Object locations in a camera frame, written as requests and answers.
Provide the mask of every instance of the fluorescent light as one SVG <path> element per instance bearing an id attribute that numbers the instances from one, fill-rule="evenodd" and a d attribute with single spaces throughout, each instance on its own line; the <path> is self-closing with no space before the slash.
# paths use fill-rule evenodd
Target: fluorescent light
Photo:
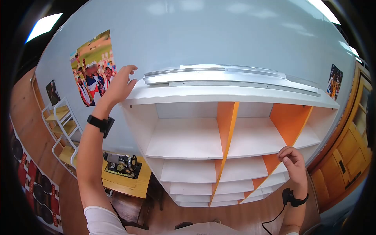
<path id="1" fill-rule="evenodd" d="M 357 57 L 359 57 L 358 52 L 355 50 L 354 47 L 350 47 L 350 49 L 354 53 L 354 55 L 356 55 Z"/>
<path id="2" fill-rule="evenodd" d="M 25 43 L 41 34 L 49 32 L 62 14 L 63 13 L 54 14 L 38 20 Z"/>
<path id="3" fill-rule="evenodd" d="M 338 21 L 338 19 L 334 16 L 334 14 L 329 10 L 329 8 L 323 3 L 321 0 L 307 0 L 309 1 L 312 5 L 314 5 L 323 15 L 330 20 L 330 22 L 339 24 L 341 23 Z"/>

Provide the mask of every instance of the black cable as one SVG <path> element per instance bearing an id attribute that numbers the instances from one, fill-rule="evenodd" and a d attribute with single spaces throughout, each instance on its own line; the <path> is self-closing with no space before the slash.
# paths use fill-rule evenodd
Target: black cable
<path id="1" fill-rule="evenodd" d="M 285 209 L 285 205 L 283 205 L 283 208 L 282 208 L 281 212 L 277 215 L 276 218 L 278 218 L 278 216 L 280 216 L 282 214 L 282 212 L 283 212 L 284 209 Z M 264 224 L 271 223 L 271 222 L 275 221 L 276 218 L 274 218 L 273 220 L 270 220 L 269 222 L 263 222 L 263 223 L 261 223 L 262 227 L 268 232 L 269 235 L 272 235 L 272 234 L 269 232 L 269 230 L 267 228 L 265 228 Z"/>

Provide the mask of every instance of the hand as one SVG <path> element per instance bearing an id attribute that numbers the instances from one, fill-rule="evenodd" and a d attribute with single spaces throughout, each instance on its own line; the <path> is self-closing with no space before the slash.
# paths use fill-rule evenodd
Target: hand
<path id="1" fill-rule="evenodd" d="M 129 75 L 134 74 L 134 70 L 137 70 L 137 67 L 134 65 L 123 66 L 111 81 L 102 98 L 107 99 L 107 101 L 113 106 L 125 100 L 137 83 L 137 79 L 133 79 L 128 84 Z"/>
<path id="2" fill-rule="evenodd" d="M 283 161 L 290 179 L 298 185 L 307 185 L 307 175 L 302 154 L 294 147 L 283 147 L 277 154 L 278 160 Z"/>

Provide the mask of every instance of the small poster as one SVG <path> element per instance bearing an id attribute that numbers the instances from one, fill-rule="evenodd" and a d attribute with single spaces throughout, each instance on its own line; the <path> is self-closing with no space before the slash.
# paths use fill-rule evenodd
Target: small poster
<path id="1" fill-rule="evenodd" d="M 94 106 L 117 74 L 110 30 L 80 46 L 71 54 L 70 63 L 82 102 Z"/>
<path id="2" fill-rule="evenodd" d="M 60 97 L 58 94 L 58 91 L 56 90 L 55 81 L 52 80 L 47 86 L 46 86 L 48 98 L 50 98 L 51 104 L 55 105 L 60 101 Z"/>
<path id="3" fill-rule="evenodd" d="M 338 93 L 342 83 L 343 73 L 339 68 L 332 64 L 332 70 L 330 72 L 328 87 L 326 93 L 333 99 L 337 100 Z"/>
<path id="4" fill-rule="evenodd" d="M 9 128 L 13 153 L 13 157 L 11 157 L 12 165 L 18 173 L 18 179 L 31 209 L 44 227 L 56 231 L 54 234 L 63 234 L 59 207 L 59 186 L 48 178 L 31 159 L 20 142 L 10 118 Z"/>

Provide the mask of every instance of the sleeve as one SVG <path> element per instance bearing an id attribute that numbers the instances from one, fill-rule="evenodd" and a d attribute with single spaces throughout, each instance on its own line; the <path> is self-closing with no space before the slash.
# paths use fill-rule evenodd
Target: sleeve
<path id="1" fill-rule="evenodd" d="M 83 210 L 90 235 L 127 234 L 119 217 L 112 211 L 99 206 L 88 206 Z"/>

